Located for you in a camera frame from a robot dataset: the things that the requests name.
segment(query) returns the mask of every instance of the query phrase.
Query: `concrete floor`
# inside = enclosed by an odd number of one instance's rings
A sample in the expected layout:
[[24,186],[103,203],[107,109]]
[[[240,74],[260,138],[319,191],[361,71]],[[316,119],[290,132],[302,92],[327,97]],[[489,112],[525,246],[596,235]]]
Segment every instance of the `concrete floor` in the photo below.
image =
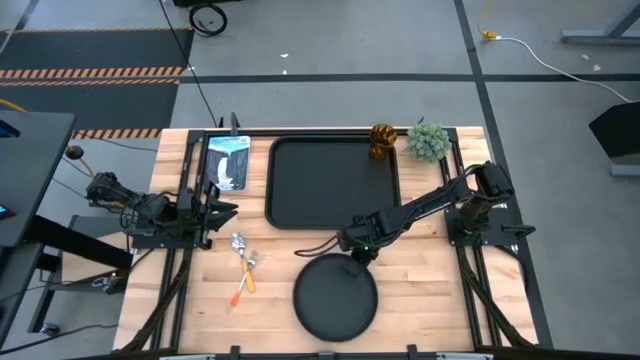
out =
[[[558,42],[562,29],[605,26],[630,2],[496,0],[485,27],[529,42],[541,58],[572,73],[638,73],[638,47]],[[0,28],[15,26],[27,3],[3,1]],[[482,3],[464,1],[472,29]],[[471,73],[456,8],[449,0],[244,0],[221,6],[229,16],[227,31],[194,41],[191,62],[200,76],[283,70]],[[174,26],[187,24],[184,9],[167,7]],[[33,29],[155,26],[166,26],[155,0],[39,0],[26,24]],[[517,44],[481,44],[475,33],[474,38],[486,74],[548,73]],[[283,53],[289,57],[280,57]],[[600,71],[594,71],[595,65]],[[640,99],[638,83],[609,85]],[[587,127],[620,101],[578,83],[487,87],[523,219],[538,229],[530,247],[555,347],[640,354],[640,270],[635,266],[640,256],[640,180],[611,178],[608,159]],[[217,116],[234,111],[243,126],[410,125],[421,116],[449,126],[486,125],[470,82],[206,84],[203,90]],[[210,126],[210,121],[195,85],[180,85],[171,126]],[[157,140],[123,141],[157,146]],[[78,143],[97,170],[116,172],[132,189],[147,188],[152,153],[95,140]],[[79,191],[87,184],[65,163],[56,178]],[[103,215],[53,183],[40,214],[65,225],[73,214]],[[37,291],[27,295],[5,347],[40,338],[24,332],[37,296]],[[121,301],[121,296],[63,293],[56,295],[48,320],[65,329],[114,324]],[[91,330],[6,358],[104,354],[113,335],[112,330]]]

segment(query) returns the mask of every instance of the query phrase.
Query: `small potted plant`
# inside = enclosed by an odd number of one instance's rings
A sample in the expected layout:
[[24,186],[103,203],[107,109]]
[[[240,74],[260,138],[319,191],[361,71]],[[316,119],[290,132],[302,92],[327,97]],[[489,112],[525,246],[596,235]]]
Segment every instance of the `small potted plant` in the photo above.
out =
[[421,161],[436,162],[447,156],[451,143],[449,134],[442,126],[430,122],[423,122],[409,129],[409,155]]

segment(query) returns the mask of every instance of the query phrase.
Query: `black metal frame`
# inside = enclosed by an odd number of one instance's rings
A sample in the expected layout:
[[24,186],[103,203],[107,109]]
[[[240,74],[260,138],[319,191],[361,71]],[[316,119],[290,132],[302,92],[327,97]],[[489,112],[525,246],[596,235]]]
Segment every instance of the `black metal frame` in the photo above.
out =
[[[286,136],[286,135],[366,135],[366,134],[369,134],[369,131],[370,131],[369,128],[348,128],[348,129],[340,129],[340,128],[335,128],[335,129],[332,129],[332,128],[242,129],[242,128],[238,128],[236,130],[237,130],[237,135],[247,135],[252,137]],[[406,135],[407,130],[408,128],[397,129],[399,135]],[[458,174],[460,174],[464,170],[463,168],[464,165],[462,164],[462,154],[460,152],[460,147],[458,145],[457,132],[455,131],[455,129],[448,129],[448,131],[449,131],[450,138],[452,139],[452,151],[454,154],[456,171]],[[227,136],[228,134],[229,134],[228,129],[215,129],[215,130],[208,130],[208,131],[191,130],[189,132],[188,144],[187,144],[188,146],[187,146],[187,149],[185,150],[185,159],[183,161],[182,174],[180,178],[181,188],[186,186],[186,183],[188,180],[189,168],[190,168],[191,159],[192,159],[191,156],[193,153],[193,145],[195,144],[195,142],[202,139],[202,148],[200,152],[200,161],[198,165],[198,172],[197,172],[197,179],[196,179],[196,189],[194,189],[194,192],[198,194],[198,193],[201,193],[202,184],[200,183],[200,181],[201,179],[204,178],[204,164],[206,162],[206,149],[207,149],[207,144],[209,143],[209,139],[215,136]],[[450,179],[451,175],[449,172],[449,165],[446,159],[443,159],[440,162],[440,168],[442,171],[443,181],[447,181],[448,179]],[[170,256],[170,251],[171,250],[168,250],[167,259],[165,260],[165,268],[164,268],[165,273],[163,273],[163,282],[161,284],[161,289],[166,289],[166,287],[168,286],[168,281],[165,281],[165,279],[170,280],[171,278],[170,274],[173,269],[173,261],[174,261],[173,256],[175,256],[175,253],[174,255]],[[465,248],[461,246],[456,246],[455,251],[458,256],[458,263],[460,266],[460,270],[462,271],[461,259],[463,256],[464,256],[464,260],[466,261]],[[190,264],[191,257],[192,257],[192,250],[191,249],[185,250],[183,254],[183,259],[186,259]],[[476,262],[476,271],[477,271],[480,283],[483,286],[484,290],[490,295],[491,292],[489,288],[489,281],[488,281],[488,276],[486,272],[486,266],[484,264],[484,256],[482,254],[481,248],[479,247],[474,248],[474,259]],[[476,303],[473,296],[474,293],[471,287],[466,283],[464,278],[461,278],[461,280],[462,280],[462,286],[464,291],[465,306],[467,308],[467,316],[469,320],[469,329],[470,329],[472,343],[475,349],[480,349],[483,347],[483,343],[482,343],[482,334],[480,331],[480,326],[478,321]],[[182,318],[184,314],[184,306],[185,306],[185,300],[186,300],[187,283],[184,284],[184,286],[180,289],[180,292],[178,294],[172,332],[171,332],[171,349],[174,349],[176,351],[178,349],[178,344],[180,341]],[[537,289],[537,284],[534,284],[533,286],[535,286],[536,287],[535,290],[539,292],[539,290]],[[491,316],[489,316],[488,313],[487,313],[487,319],[489,321],[489,329],[490,329],[492,344],[495,346],[501,346],[500,331],[498,329],[496,322]],[[160,330],[161,327],[162,325],[160,324],[156,329],[156,332],[154,333],[154,338],[152,339],[152,343],[151,343],[151,349],[159,348],[160,337],[161,337],[161,330]],[[233,349],[234,350],[230,351],[228,355],[216,354],[216,358],[238,359],[240,357],[239,348],[233,347]],[[305,356],[305,355],[309,355],[309,354],[247,354],[247,355],[242,354],[242,358],[289,359],[290,360],[291,358],[296,358],[298,356]],[[321,354],[310,354],[310,356],[317,356],[319,358],[322,358],[320,355]],[[376,358],[388,358],[388,359],[407,359],[407,358],[418,359],[418,358],[435,358],[436,353],[432,353],[432,352],[422,353],[422,352],[417,352],[417,350],[410,350],[407,353],[365,353],[365,354],[340,353],[341,359],[347,359],[351,357],[355,359],[355,358],[362,358],[363,356],[365,357],[371,356]]]

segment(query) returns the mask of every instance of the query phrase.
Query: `black floor mat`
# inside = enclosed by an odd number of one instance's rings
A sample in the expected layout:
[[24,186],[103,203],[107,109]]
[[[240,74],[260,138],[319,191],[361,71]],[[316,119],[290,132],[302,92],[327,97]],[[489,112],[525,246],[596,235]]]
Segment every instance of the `black floor mat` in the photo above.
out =
[[0,98],[27,111],[75,114],[75,138],[156,137],[177,91],[177,80],[163,79],[0,82]]
[[[189,54],[193,30],[176,35]],[[178,75],[185,67],[171,30],[163,28],[21,30],[0,55],[0,78]]]

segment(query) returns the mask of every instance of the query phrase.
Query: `utensil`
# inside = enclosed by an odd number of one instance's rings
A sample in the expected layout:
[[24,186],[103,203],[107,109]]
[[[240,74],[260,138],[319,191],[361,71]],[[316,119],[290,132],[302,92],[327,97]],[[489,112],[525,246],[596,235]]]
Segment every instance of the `utensil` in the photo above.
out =
[[247,247],[247,241],[240,235],[240,233],[231,234],[231,248],[233,251],[240,254],[240,260],[242,261],[242,271],[244,271],[247,279],[247,290],[250,293],[256,291],[256,283],[253,281],[253,276],[251,276],[251,271],[249,270],[249,266],[247,265],[247,260],[244,258],[244,249]]
[[251,269],[253,269],[256,266],[256,263],[258,262],[258,253],[256,251],[253,251],[251,253],[251,257],[247,262],[248,262],[248,269],[242,276],[242,280],[240,281],[240,286],[238,286],[236,293],[233,295],[233,298],[231,299],[231,306],[238,305],[238,301],[240,301],[240,294],[242,293],[242,287],[244,286],[244,282],[249,278],[249,276],[251,275]]

